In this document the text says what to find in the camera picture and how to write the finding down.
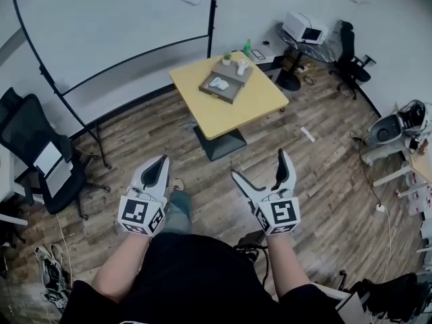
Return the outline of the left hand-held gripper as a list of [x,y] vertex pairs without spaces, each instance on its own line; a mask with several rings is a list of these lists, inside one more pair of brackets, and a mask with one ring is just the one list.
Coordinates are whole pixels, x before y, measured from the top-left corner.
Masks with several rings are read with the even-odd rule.
[[117,221],[126,231],[148,237],[161,231],[166,219],[168,177],[167,155],[148,159],[136,169],[117,214]]

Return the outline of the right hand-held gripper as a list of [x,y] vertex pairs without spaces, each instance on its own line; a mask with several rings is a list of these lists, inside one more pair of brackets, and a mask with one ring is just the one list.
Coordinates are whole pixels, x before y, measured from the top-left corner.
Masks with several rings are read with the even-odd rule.
[[300,223],[299,200],[292,190],[296,184],[296,171],[291,158],[282,148],[277,152],[276,183],[269,191],[257,188],[240,172],[231,170],[231,177],[253,207],[252,213],[266,236],[292,231]]

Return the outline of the grey tray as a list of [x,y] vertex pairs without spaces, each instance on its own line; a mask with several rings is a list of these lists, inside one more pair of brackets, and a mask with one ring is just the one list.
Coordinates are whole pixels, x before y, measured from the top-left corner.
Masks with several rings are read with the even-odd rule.
[[[229,103],[230,105],[234,104],[239,93],[245,87],[249,78],[252,75],[253,69],[248,66],[248,69],[245,71],[243,76],[237,75],[237,61],[231,61],[229,66],[224,66],[222,61],[219,60],[216,63],[209,75],[203,80],[203,82],[198,86],[199,91],[213,97]],[[229,87],[225,90],[219,90],[217,88],[212,88],[209,86],[209,83],[216,77],[220,77],[221,79],[228,82]]]

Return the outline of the person's jeans leg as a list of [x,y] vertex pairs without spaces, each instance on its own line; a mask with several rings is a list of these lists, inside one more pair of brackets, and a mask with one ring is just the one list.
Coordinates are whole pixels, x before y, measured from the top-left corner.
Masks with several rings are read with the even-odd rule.
[[171,193],[169,212],[161,233],[192,233],[191,197],[183,190]]

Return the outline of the black screen on stand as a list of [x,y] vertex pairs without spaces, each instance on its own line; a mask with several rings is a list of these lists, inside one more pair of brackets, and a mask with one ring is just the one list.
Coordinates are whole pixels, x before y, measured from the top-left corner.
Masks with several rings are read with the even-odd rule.
[[234,246],[238,252],[243,254],[252,263],[255,263],[259,257],[260,251],[266,251],[267,247],[262,245],[265,239],[265,233],[261,230],[246,234],[240,238]]

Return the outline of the yellow square table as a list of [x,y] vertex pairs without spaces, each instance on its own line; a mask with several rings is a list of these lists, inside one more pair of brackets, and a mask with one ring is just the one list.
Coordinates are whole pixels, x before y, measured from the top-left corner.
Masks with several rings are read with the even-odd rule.
[[210,161],[218,160],[247,143],[239,128],[285,108],[289,100],[255,63],[243,53],[232,53],[232,62],[245,60],[252,70],[245,87],[232,104],[198,89],[222,57],[212,57],[169,72],[171,81],[192,114],[193,128]]

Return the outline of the white laptop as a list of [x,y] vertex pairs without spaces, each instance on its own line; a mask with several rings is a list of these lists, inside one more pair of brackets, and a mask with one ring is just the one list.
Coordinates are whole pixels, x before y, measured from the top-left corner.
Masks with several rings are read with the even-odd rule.
[[72,175],[73,165],[66,161],[57,147],[48,142],[33,163],[43,175],[53,198]]

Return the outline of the black low stand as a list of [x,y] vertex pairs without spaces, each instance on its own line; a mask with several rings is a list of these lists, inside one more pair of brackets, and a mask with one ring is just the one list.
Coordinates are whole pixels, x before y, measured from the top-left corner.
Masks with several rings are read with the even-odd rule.
[[287,57],[277,56],[271,64],[265,64],[261,69],[281,89],[296,92],[301,88],[300,80],[294,73],[299,59],[295,58],[288,69],[285,67],[286,62],[290,62]]

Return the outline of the white sneaker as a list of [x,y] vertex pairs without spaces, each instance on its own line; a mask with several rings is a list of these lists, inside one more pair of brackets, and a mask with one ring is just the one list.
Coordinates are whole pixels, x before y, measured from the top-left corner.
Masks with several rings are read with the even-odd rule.
[[59,244],[51,244],[50,251],[52,259],[55,259],[58,266],[62,267],[64,258],[63,248]]
[[36,246],[34,253],[39,267],[43,267],[45,260],[51,260],[51,254],[44,246]]

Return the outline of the white printer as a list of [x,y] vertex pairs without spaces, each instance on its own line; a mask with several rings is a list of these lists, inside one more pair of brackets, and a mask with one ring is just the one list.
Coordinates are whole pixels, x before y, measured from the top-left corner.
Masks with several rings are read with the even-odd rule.
[[255,64],[272,63],[275,59],[275,53],[269,47],[263,46],[252,49],[250,58]]

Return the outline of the white and black robot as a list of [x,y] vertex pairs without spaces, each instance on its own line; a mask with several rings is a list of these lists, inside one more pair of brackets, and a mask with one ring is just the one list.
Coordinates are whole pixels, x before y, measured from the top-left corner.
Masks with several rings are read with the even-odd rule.
[[432,135],[432,103],[412,100],[396,112],[380,118],[369,129],[364,143],[370,150],[361,155],[363,163],[372,166],[399,152],[423,153]]

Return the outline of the black mesh office chair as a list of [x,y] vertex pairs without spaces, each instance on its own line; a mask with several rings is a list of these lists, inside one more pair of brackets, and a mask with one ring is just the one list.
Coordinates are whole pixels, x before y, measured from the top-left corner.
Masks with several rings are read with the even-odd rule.
[[[73,165],[72,175],[52,198],[42,173],[33,166],[42,149],[52,142],[64,159]],[[29,205],[34,204],[34,195],[42,196],[43,203],[52,215],[76,204],[79,218],[86,221],[88,216],[82,212],[80,193],[85,188],[94,188],[110,192],[110,187],[89,182],[86,168],[99,156],[87,154],[73,146],[71,140],[59,134],[49,123],[42,105],[35,94],[25,97],[18,95],[13,88],[8,88],[0,97],[0,145],[17,156],[27,168],[37,175],[38,186],[33,187],[30,179],[23,180],[24,194]]]

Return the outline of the round dark marble table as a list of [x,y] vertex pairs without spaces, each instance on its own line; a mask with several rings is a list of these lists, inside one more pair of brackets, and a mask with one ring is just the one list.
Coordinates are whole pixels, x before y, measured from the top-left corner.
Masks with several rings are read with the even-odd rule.
[[318,62],[332,63],[335,61],[335,53],[326,42],[316,45],[295,41],[282,28],[282,25],[280,22],[275,26],[276,34],[286,44],[283,58],[280,61],[281,71],[277,75],[275,83],[284,90],[296,92],[301,88],[301,82],[294,73],[300,65],[300,60],[306,56]]

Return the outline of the black office chair with headrest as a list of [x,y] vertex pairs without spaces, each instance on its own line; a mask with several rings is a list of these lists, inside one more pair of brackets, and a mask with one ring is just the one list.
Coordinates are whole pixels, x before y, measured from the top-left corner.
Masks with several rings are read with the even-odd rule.
[[335,74],[342,80],[336,87],[338,91],[341,91],[341,87],[345,85],[351,91],[352,99],[356,100],[356,92],[360,90],[358,82],[365,83],[371,79],[371,75],[365,70],[365,67],[370,63],[376,64],[377,62],[368,55],[365,55],[364,60],[355,55],[354,27],[346,21],[341,20],[340,23],[342,53],[338,60],[333,62],[333,68],[329,70],[329,75]]

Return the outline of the black-framed whiteboard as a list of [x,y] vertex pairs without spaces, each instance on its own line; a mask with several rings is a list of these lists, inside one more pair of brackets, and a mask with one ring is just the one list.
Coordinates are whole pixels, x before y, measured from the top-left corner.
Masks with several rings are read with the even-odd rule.
[[169,72],[211,55],[216,0],[13,0],[71,137],[167,92]]

